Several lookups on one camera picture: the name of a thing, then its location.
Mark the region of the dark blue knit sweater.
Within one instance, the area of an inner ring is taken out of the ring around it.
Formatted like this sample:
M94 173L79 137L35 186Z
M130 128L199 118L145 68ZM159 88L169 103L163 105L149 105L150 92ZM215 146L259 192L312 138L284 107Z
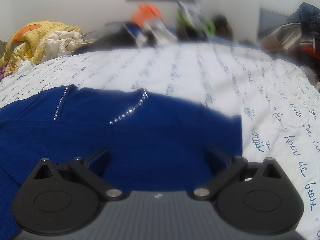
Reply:
M64 163L105 148L102 177L128 192L192 190L212 177L208 149L242 153L241 117L137 90L45 90L1 109L1 239L18 232L11 202L41 158Z

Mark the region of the white bedspread with blue script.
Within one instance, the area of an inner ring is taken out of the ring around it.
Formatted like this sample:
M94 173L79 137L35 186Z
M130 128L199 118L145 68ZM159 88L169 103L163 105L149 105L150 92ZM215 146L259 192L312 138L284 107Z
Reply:
M319 92L302 70L256 49L210 43L27 60L1 81L1 106L64 85L150 92L242 117L244 156L274 157L304 202L298 232L319 239Z

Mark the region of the yellow and cream quilt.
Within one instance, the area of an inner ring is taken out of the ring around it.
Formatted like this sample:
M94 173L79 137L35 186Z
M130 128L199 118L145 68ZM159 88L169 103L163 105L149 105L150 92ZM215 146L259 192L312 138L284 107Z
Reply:
M79 27L61 22L29 23L16 31L6 43L1 57L1 79L16 73L22 60L33 64L43 63L63 55L71 55L95 41L85 40Z

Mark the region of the dark blue jacket pile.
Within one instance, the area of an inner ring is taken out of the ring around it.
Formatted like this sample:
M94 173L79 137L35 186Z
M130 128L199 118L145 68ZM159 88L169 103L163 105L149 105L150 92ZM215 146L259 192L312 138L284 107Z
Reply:
M258 33L261 48L271 55L311 45L318 35L319 8L305 2L285 20Z

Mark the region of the green patterned bag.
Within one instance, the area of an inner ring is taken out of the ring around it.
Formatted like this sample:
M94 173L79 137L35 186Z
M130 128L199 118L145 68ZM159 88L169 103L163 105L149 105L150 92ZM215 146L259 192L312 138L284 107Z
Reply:
M199 2L178 1L176 33L181 41L211 41L216 32L207 21Z

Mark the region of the orange plastic bag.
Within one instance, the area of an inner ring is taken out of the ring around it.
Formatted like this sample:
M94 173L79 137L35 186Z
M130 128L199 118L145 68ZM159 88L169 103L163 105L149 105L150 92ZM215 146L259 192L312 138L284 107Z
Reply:
M156 19L163 19L160 10L151 4L141 4L138 6L138 10L132 15L131 22L140 28L144 28L146 22Z

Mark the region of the grey framed board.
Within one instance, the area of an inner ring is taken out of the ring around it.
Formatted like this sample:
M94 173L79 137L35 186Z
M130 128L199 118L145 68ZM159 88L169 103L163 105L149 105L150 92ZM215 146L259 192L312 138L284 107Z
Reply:
M272 32L277 26L283 24L289 16L281 12L260 7L257 38L261 40Z

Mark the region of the black garment on bed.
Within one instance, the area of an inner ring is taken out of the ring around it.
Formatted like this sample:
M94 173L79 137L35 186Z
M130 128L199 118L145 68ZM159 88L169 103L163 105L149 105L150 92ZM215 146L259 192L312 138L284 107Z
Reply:
M155 36L151 31L143 30L132 22L111 22L104 27L85 33L84 41L95 40L76 49L73 55L93 51L115 50L123 48L154 47Z

